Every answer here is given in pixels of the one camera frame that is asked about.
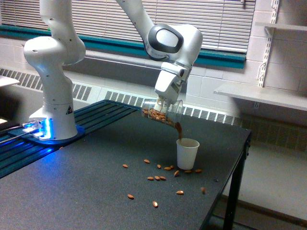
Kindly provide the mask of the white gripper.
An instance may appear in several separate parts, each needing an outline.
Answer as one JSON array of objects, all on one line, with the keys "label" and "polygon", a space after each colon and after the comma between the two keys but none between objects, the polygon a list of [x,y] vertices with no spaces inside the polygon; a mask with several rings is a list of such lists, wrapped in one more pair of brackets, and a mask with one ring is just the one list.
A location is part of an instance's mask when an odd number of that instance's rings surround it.
[{"label": "white gripper", "polygon": [[168,101],[174,104],[179,96],[182,84],[188,81],[192,66],[182,63],[163,62],[159,73],[155,92],[158,94],[154,109],[159,112],[166,112]]}]

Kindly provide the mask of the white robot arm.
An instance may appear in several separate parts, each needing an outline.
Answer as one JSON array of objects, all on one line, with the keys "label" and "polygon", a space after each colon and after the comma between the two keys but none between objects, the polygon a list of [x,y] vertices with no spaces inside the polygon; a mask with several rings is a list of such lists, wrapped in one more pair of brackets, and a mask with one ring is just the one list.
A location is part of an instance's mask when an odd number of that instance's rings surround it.
[{"label": "white robot arm", "polygon": [[[162,63],[154,89],[157,98],[144,102],[142,115],[174,126],[182,111],[178,96],[200,53],[202,33],[190,24],[154,24],[139,0],[120,0],[118,4],[141,36],[148,56]],[[64,75],[63,67],[83,60],[85,45],[73,26],[71,1],[42,0],[40,16],[51,36],[36,37],[24,45],[24,56],[43,85],[43,105],[29,119],[39,131],[36,138],[65,140],[78,131],[72,81]]]}]

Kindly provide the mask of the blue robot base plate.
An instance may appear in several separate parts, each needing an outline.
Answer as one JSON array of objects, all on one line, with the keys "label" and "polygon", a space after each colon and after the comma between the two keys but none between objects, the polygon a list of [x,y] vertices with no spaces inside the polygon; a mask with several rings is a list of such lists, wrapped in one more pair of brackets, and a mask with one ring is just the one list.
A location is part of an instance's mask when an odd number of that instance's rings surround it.
[{"label": "blue robot base plate", "polygon": [[58,140],[58,139],[53,139],[53,140],[39,140],[37,138],[35,138],[33,135],[24,135],[23,137],[21,137],[21,139],[26,140],[28,142],[31,143],[35,143],[37,145],[44,145],[44,146],[66,146],[68,144],[71,144],[81,138],[83,138],[85,136],[85,129],[82,126],[77,125],[77,135],[69,138],[69,139],[62,139],[62,140]]}]

